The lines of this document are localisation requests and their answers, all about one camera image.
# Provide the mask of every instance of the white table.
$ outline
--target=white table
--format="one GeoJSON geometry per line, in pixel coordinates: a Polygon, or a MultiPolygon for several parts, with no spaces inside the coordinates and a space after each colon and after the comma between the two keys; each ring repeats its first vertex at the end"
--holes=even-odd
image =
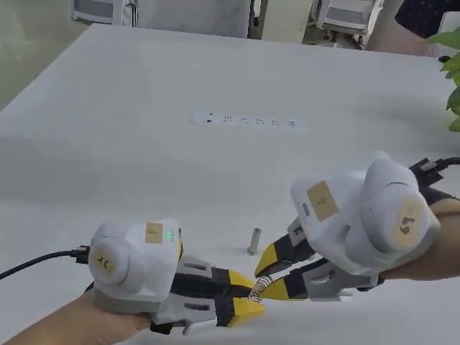
{"type": "MultiPolygon", "coordinates": [[[[84,244],[102,221],[172,216],[186,251],[251,275],[251,231],[260,249],[285,233],[299,174],[375,149],[408,165],[458,154],[443,111],[453,85],[438,71],[429,58],[93,25],[0,113],[0,270],[84,244]],[[195,107],[301,116],[310,133],[192,126],[195,107]]],[[[458,192],[458,174],[441,187],[458,192]]],[[[0,341],[90,281],[70,259],[1,281],[0,341]]],[[[239,330],[132,343],[452,344],[459,288],[387,282],[350,303],[268,301],[239,330]]]]}

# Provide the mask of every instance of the spring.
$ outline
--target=spring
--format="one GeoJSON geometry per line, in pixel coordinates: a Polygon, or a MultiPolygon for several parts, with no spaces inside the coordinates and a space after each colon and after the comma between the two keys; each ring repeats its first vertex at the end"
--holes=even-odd
{"type": "Polygon", "coordinates": [[[263,290],[268,288],[272,283],[273,283],[273,278],[271,278],[269,275],[259,278],[256,281],[256,284],[252,288],[251,292],[247,296],[247,299],[253,302],[261,303],[262,297],[260,297],[260,294],[262,293],[263,290]]]}

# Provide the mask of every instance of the finger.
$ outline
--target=finger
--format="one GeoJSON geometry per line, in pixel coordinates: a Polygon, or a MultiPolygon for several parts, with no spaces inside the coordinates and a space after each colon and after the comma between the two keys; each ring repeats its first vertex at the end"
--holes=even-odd
{"type": "Polygon", "coordinates": [[[142,331],[150,327],[152,319],[149,314],[133,315],[134,326],[138,331],[142,331]]]}

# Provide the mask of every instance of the round knob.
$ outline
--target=round knob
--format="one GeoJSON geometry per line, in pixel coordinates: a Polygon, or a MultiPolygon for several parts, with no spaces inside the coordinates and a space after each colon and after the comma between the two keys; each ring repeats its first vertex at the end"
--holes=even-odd
{"type": "Polygon", "coordinates": [[[105,285],[121,284],[128,274],[129,250],[123,239],[104,237],[91,246],[88,264],[94,280],[105,285]]]}

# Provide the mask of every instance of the power outlet strip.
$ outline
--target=power outlet strip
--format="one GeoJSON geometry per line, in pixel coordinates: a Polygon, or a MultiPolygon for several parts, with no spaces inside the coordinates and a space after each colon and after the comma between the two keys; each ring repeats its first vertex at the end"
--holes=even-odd
{"type": "Polygon", "coordinates": [[[306,134],[307,126],[295,119],[288,121],[265,118],[262,116],[247,116],[216,111],[195,110],[192,124],[201,126],[226,126],[234,128],[282,130],[306,134]]]}

